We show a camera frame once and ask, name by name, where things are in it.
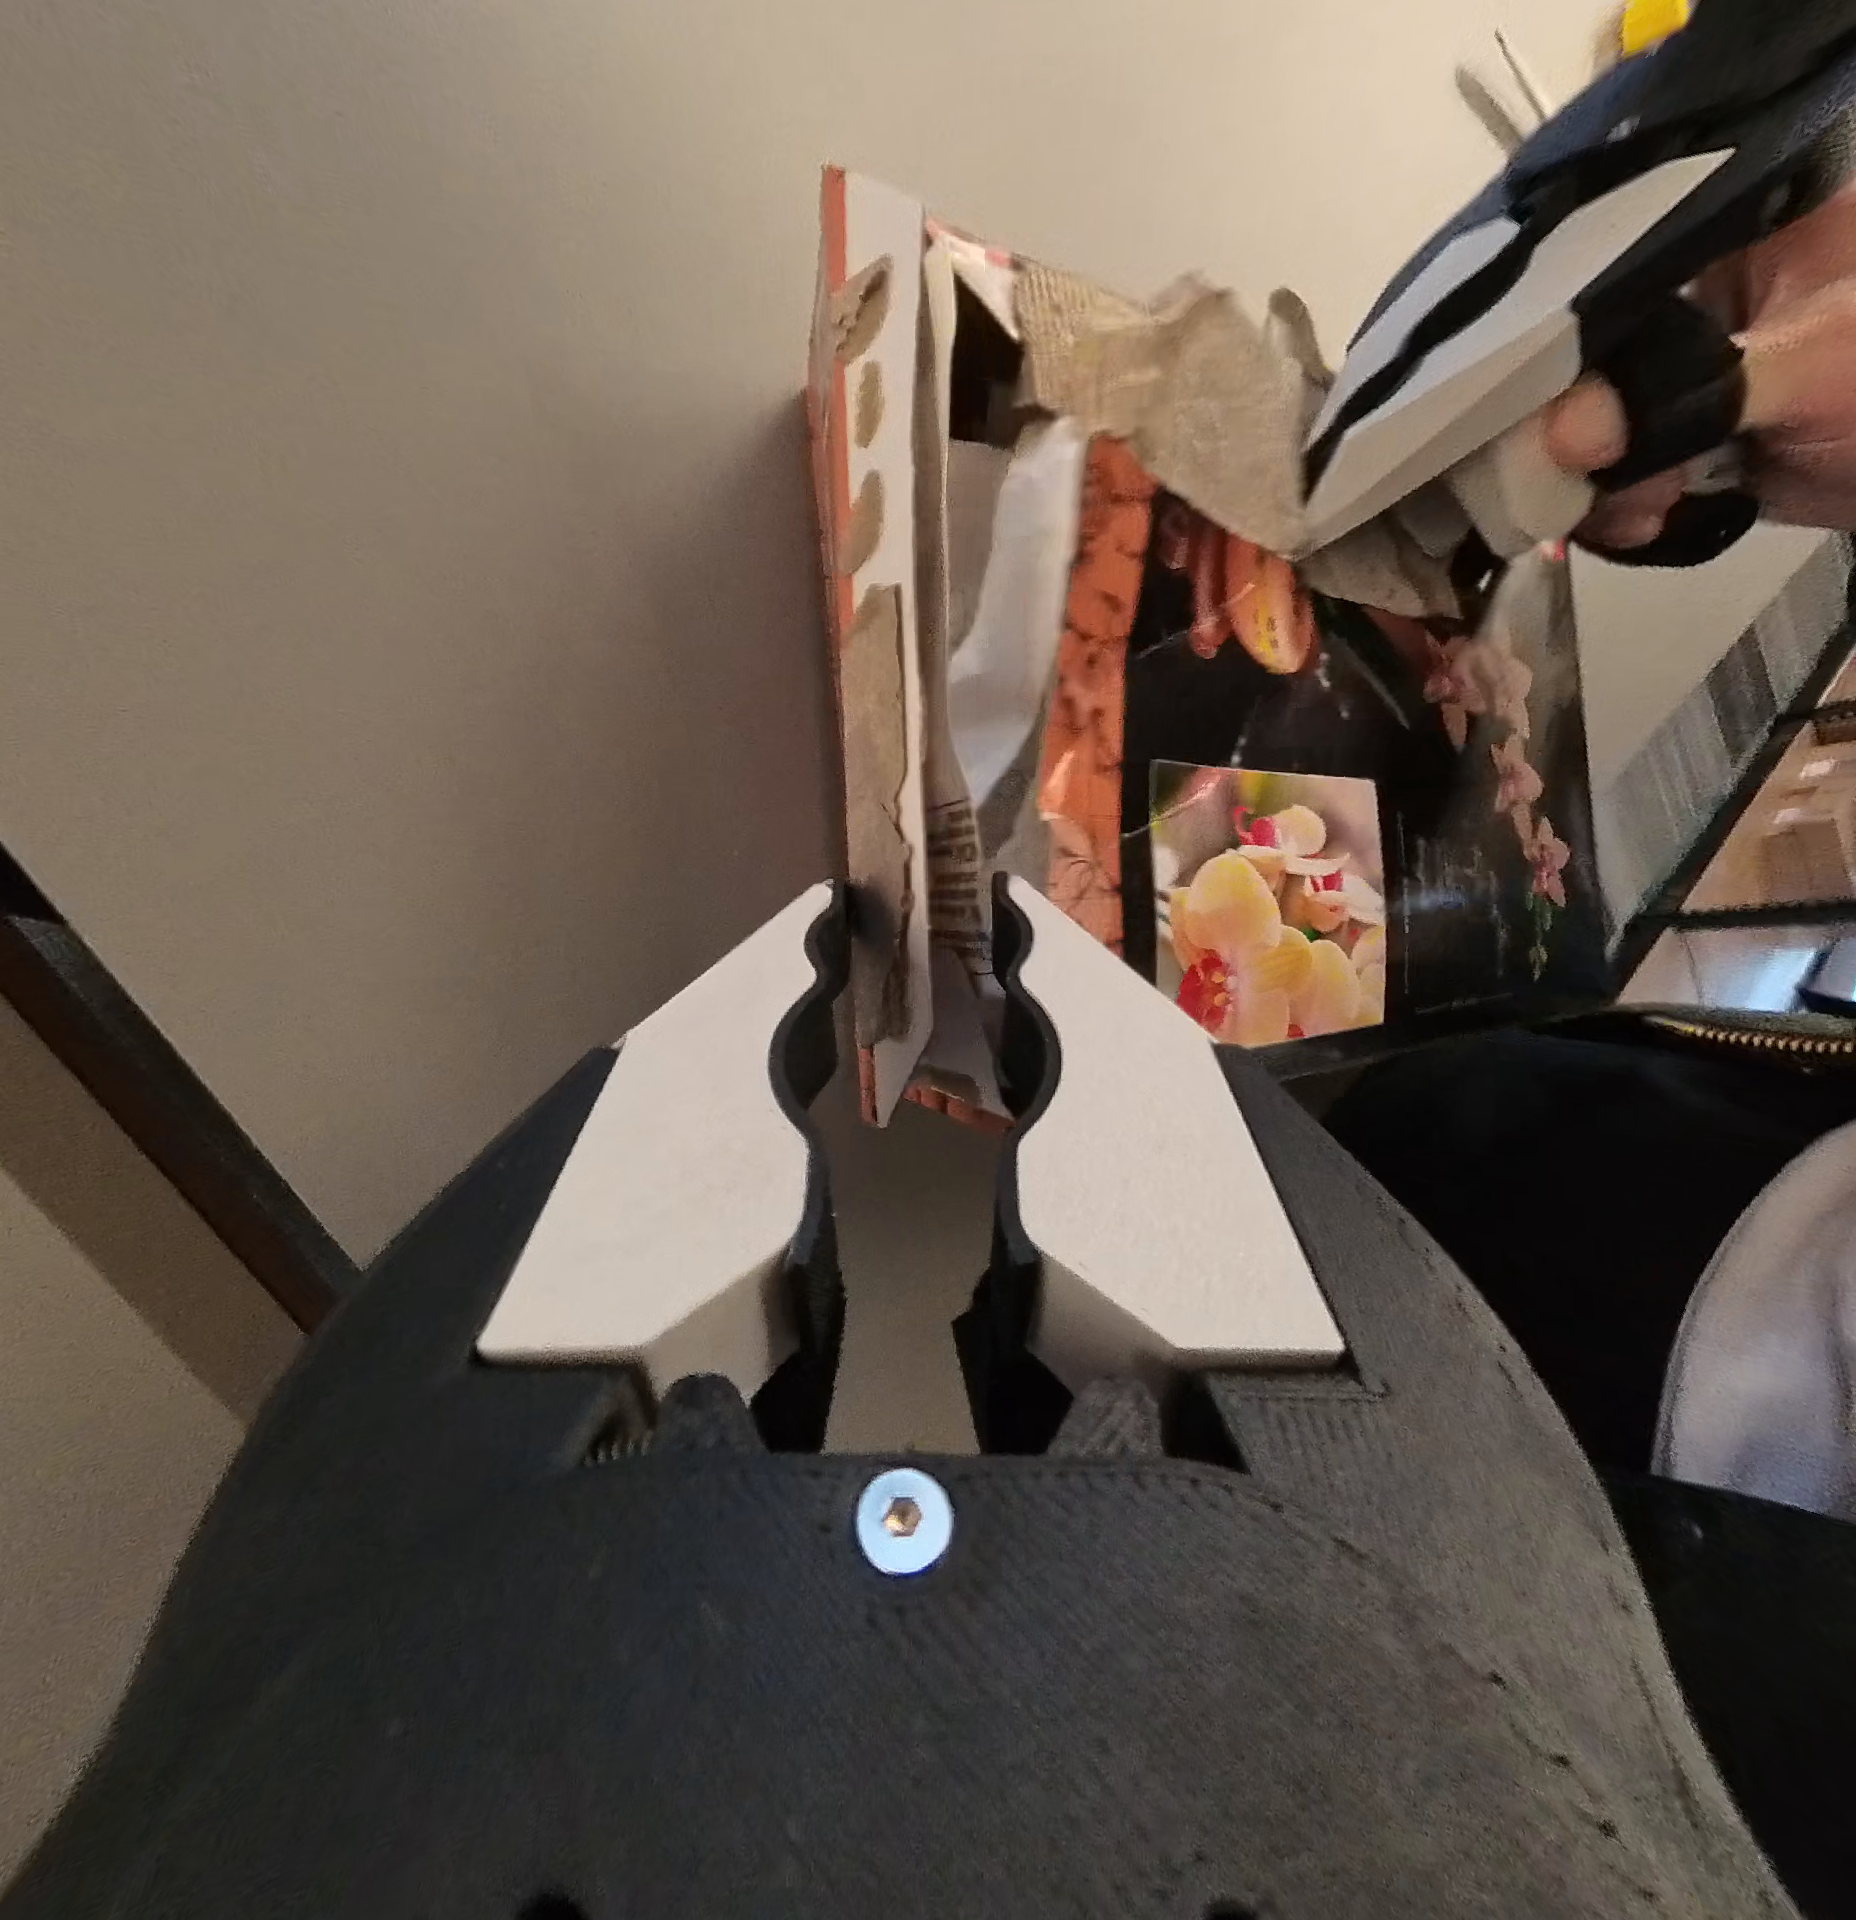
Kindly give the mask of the person's right hand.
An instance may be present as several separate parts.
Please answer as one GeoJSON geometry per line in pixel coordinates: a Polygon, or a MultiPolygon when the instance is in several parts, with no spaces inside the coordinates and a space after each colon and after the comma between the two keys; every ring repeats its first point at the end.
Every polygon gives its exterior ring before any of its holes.
{"type": "MultiPolygon", "coordinates": [[[[1710,291],[1742,321],[1742,477],[1759,516],[1856,539],[1856,180],[1808,220],[1725,257],[1710,291]]],[[[1594,477],[1628,453],[1628,407],[1596,375],[1543,424],[1559,469],[1594,477]]],[[[1643,548],[1682,485],[1691,464],[1596,491],[1575,542],[1643,548]]]]}

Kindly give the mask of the black orchid lego box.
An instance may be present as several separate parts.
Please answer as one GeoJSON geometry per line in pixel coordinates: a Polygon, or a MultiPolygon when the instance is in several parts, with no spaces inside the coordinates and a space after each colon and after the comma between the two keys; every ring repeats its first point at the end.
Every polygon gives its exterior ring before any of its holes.
{"type": "Polygon", "coordinates": [[[1606,986],[1564,542],[1496,555],[1450,482],[1299,548],[1315,314],[1150,304],[824,165],[810,337],[845,720],[857,1119],[935,1033],[923,645],[950,441],[1071,421],[1085,526],[1033,887],[1214,1045],[1410,1035],[1606,986]]]}

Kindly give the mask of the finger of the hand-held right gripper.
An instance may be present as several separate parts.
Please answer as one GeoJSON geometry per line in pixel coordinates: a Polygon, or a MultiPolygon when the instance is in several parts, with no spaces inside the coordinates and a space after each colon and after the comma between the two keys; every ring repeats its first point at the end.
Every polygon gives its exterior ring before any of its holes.
{"type": "Polygon", "coordinates": [[[1467,391],[1404,414],[1340,414],[1340,366],[1308,430],[1299,548],[1325,548],[1368,526],[1564,393],[1580,379],[1575,296],[1643,236],[1655,236],[1725,159],[1728,147],[1661,159],[1564,213],[1564,226],[1538,231],[1538,262],[1517,289],[1530,332],[1467,391]]]}
{"type": "Polygon", "coordinates": [[[1445,236],[1445,248],[1383,304],[1354,343],[1340,414],[1404,414],[1467,391],[1505,343],[1530,332],[1522,277],[1538,226],[1490,220],[1445,236]]]}

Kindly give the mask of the person's black jacket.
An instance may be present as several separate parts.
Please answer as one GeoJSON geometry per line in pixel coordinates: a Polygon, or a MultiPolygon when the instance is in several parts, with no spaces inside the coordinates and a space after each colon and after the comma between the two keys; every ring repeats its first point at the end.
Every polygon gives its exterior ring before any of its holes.
{"type": "Polygon", "coordinates": [[[1798,1915],[1856,1915],[1856,1057],[1643,1021],[1359,1073],[1325,1130],[1515,1330],[1798,1915]]]}

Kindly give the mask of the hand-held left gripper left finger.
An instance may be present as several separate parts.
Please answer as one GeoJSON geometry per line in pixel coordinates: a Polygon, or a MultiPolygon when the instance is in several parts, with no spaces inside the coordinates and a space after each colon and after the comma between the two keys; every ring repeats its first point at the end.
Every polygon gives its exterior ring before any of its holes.
{"type": "Polygon", "coordinates": [[[810,884],[619,1035],[479,1322],[490,1365],[608,1365],[652,1412],[717,1378],[767,1451],[824,1445],[848,1287],[815,1101],[845,986],[848,887],[810,884]]]}

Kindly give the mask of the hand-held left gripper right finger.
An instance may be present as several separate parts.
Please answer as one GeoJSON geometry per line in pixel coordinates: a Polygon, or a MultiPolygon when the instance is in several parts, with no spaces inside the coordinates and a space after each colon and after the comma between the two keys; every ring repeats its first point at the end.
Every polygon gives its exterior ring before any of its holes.
{"type": "Polygon", "coordinates": [[[991,884],[991,1259],[958,1320],[973,1441],[1040,1457],[1098,1383],[1337,1378],[1347,1330],[1219,1050],[1024,877],[991,884]]]}

